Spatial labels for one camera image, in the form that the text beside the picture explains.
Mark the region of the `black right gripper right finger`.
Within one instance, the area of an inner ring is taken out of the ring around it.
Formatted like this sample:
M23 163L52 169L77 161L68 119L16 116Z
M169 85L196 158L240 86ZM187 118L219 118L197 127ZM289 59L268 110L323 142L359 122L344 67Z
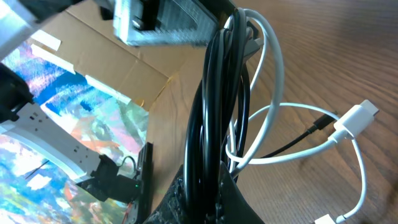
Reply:
M224 162L220 164L215 223L264 224L239 191Z

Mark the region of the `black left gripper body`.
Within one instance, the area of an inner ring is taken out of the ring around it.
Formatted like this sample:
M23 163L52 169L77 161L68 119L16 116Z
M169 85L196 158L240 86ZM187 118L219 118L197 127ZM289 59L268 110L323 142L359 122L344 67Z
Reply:
M230 0L95 0L126 45L207 45L236 6Z

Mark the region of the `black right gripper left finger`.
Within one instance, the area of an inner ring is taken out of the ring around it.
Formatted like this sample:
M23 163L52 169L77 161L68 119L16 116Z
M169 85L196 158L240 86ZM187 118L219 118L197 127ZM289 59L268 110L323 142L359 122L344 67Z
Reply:
M144 224L190 223L185 211L183 196L183 165L181 165L162 201L145 220Z

